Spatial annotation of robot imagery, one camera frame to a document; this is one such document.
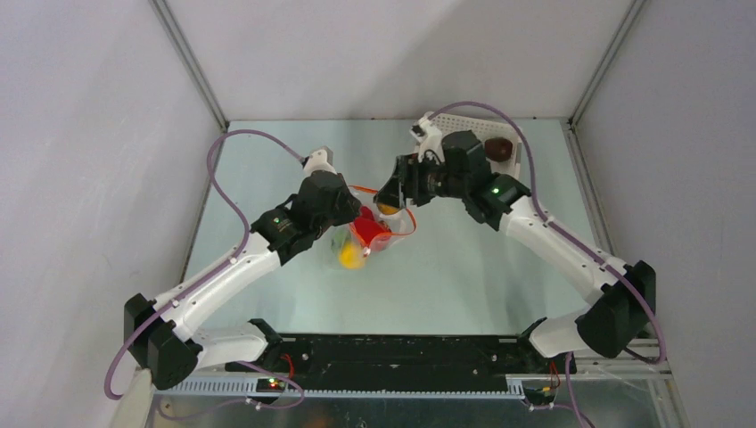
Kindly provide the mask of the brown toy kiwi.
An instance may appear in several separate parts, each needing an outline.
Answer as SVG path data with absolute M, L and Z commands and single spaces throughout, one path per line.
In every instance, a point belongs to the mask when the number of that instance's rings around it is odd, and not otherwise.
M 385 216 L 393 216 L 400 212 L 400 208 L 392 207 L 387 204 L 377 203 L 376 207 Z

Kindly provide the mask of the green toy watermelon ball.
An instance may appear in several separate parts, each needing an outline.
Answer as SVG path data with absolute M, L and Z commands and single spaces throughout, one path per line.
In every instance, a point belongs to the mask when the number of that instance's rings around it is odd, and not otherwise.
M 339 254 L 343 245 L 350 241 L 351 233 L 348 228 L 337 229 L 332 236 L 331 249 L 335 254 Z

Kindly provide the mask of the red toy wax apple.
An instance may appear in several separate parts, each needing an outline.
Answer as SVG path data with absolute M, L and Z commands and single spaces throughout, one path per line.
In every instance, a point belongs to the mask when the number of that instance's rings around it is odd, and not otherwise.
M 378 235 L 391 233 L 391 230 L 385 224 L 378 221 L 376 223 L 355 223 L 353 221 L 349 228 L 363 247 L 369 247 Z

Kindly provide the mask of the dark purple toy plum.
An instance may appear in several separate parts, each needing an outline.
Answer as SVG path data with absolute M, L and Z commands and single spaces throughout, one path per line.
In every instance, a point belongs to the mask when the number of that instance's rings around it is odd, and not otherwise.
M 483 143 L 484 152 L 490 161 L 508 162 L 514 153 L 514 143 L 504 137 L 492 137 Z

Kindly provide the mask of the clear zip bag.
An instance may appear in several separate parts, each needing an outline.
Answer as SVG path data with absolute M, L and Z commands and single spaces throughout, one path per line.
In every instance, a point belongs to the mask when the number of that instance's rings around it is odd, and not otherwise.
M 349 190 L 361 203 L 352 222 L 330 228 L 325 239 L 325 261 L 333 268 L 363 268 L 369 258 L 413 234 L 417 222 L 411 210 L 384 214 L 374 203 L 376 190 L 350 185 Z

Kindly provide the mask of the yellow green toy mango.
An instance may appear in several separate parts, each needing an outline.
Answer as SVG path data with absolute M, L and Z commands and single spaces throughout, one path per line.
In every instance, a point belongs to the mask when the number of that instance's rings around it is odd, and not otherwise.
M 363 248 L 358 243 L 345 242 L 337 252 L 337 260 L 343 268 L 357 270 L 366 263 Z

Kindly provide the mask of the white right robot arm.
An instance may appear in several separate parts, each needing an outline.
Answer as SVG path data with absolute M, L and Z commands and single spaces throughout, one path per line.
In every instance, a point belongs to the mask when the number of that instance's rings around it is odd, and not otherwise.
M 480 224 L 530 248 L 560 272 L 587 309 L 534 322 L 518 349 L 524 369 L 540 373 L 555 356 L 590 349 L 605 358 L 628 350 L 649 322 L 655 273 L 645 262 L 630 266 L 592 249 L 536 207 L 534 192 L 516 178 L 492 171 L 482 142 L 472 131 L 443 135 L 437 128 L 411 128 L 417 141 L 400 155 L 386 184 L 374 196 L 385 215 L 434 198 L 461 201 Z

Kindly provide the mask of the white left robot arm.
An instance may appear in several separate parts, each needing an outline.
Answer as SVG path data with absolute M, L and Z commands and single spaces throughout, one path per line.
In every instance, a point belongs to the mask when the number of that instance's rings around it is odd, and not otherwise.
M 246 286 L 308 251 L 329 227 L 356 219 L 359 209 L 342 175 L 315 171 L 193 280 L 151 300 L 141 293 L 131 297 L 124 305 L 124 341 L 152 385 L 168 390 L 198 368 L 230 362 L 251 362 L 265 372 L 278 367 L 282 348 L 264 322 L 215 331 L 201 325 Z

